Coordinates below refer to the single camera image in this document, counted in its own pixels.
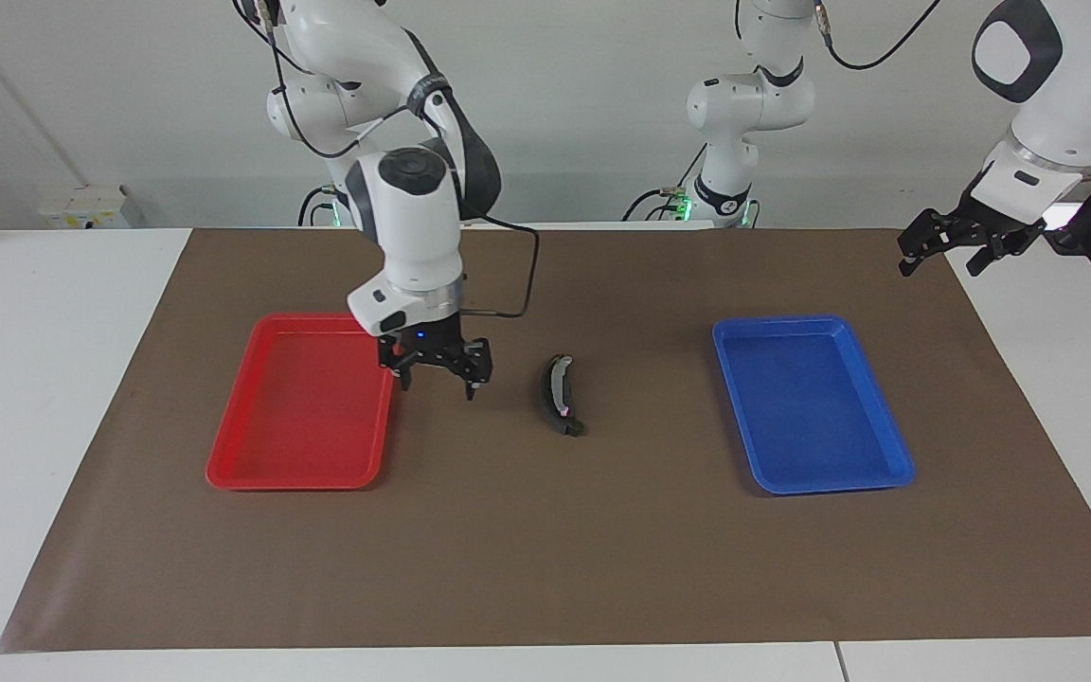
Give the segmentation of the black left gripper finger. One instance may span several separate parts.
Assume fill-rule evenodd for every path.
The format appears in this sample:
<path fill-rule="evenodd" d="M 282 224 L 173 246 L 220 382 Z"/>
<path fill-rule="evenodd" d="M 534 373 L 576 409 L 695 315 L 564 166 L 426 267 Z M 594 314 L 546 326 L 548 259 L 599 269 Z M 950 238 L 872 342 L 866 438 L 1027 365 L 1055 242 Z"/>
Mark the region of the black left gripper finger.
<path fill-rule="evenodd" d="M 997 260 L 1002 260 L 1009 254 L 1009 248 L 1005 246 L 1005 239 L 991 239 L 987 244 L 979 246 L 978 251 L 967 259 L 966 272 L 970 277 L 978 277 L 992 266 Z"/>
<path fill-rule="evenodd" d="M 935 210 L 923 210 L 897 238 L 902 254 L 898 271 L 912 277 L 921 264 L 947 250 L 944 216 Z"/>

